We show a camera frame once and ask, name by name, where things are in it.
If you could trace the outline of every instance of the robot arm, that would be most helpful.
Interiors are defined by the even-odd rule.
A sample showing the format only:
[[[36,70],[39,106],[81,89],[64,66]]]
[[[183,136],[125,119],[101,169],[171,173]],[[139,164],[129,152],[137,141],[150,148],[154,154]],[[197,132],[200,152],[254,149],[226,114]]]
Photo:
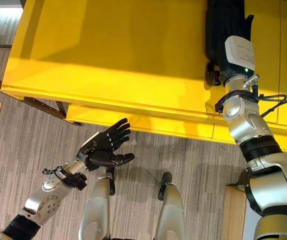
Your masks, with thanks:
[[[81,146],[73,162],[66,162],[54,170],[44,169],[46,178],[41,188],[28,198],[18,215],[0,232],[0,240],[32,239],[73,188],[81,191],[87,185],[86,172],[99,167],[115,168],[133,160],[132,153],[113,153],[129,140],[130,124],[127,121],[124,118],[106,131],[93,135]]]
[[[287,239],[287,156],[263,119],[287,103],[287,96],[258,96],[259,75],[254,74],[255,55],[250,42],[253,18],[249,15],[245,19],[242,0],[208,0],[206,54],[210,63],[206,77],[213,77],[215,86],[225,87],[226,94],[215,109],[222,113],[247,161],[245,193],[251,208],[262,216],[254,239]],[[220,71],[214,71],[213,65]],[[260,115],[260,100],[278,103]]]

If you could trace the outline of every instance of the gray carpet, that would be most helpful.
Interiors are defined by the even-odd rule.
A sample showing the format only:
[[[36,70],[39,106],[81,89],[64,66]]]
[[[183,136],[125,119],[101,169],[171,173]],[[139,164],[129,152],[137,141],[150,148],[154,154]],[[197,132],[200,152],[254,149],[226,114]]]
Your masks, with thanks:
[[[11,44],[18,21],[0,18],[0,44]],[[0,78],[9,51],[0,49]],[[41,187],[43,168],[74,159],[95,125],[74,126],[0,93],[0,231],[26,199]],[[136,159],[116,170],[116,195],[111,198],[111,232],[117,238],[152,240],[162,203],[158,183],[165,171],[173,174],[182,194],[187,239],[218,240],[223,221],[224,188],[245,167],[237,146],[132,132],[120,148]],[[84,204],[103,169],[90,172],[88,186],[73,190],[36,240],[76,240]]]

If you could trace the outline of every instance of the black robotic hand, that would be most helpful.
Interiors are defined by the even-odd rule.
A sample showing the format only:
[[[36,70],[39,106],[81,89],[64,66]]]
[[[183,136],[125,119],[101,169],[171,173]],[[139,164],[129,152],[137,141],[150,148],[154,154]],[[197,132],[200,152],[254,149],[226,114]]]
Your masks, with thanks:
[[[129,140],[127,135],[130,134],[130,124],[127,121],[127,118],[121,119],[106,131],[96,133],[81,146],[76,157],[86,160],[89,171],[99,167],[115,168],[135,158],[133,153],[113,153]]]

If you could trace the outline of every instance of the white label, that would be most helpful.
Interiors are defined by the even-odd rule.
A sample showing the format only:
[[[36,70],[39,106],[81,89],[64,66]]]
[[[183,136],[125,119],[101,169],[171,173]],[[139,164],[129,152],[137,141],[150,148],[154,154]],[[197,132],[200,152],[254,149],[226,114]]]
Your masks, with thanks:
[[[255,70],[255,53],[251,41],[240,36],[230,36],[224,42],[224,46],[229,63]]]

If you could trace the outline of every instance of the yellow table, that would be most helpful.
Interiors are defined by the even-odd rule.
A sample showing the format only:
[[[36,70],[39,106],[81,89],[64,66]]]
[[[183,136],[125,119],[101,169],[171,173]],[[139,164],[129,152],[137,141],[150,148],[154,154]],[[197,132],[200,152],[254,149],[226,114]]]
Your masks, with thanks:
[[[224,89],[204,81],[206,9],[206,0],[28,0],[1,90],[72,103],[69,121],[129,116],[139,131],[231,143],[214,111]],[[247,0],[246,13],[260,93],[287,94],[287,1]],[[265,119],[287,151],[287,104]]]

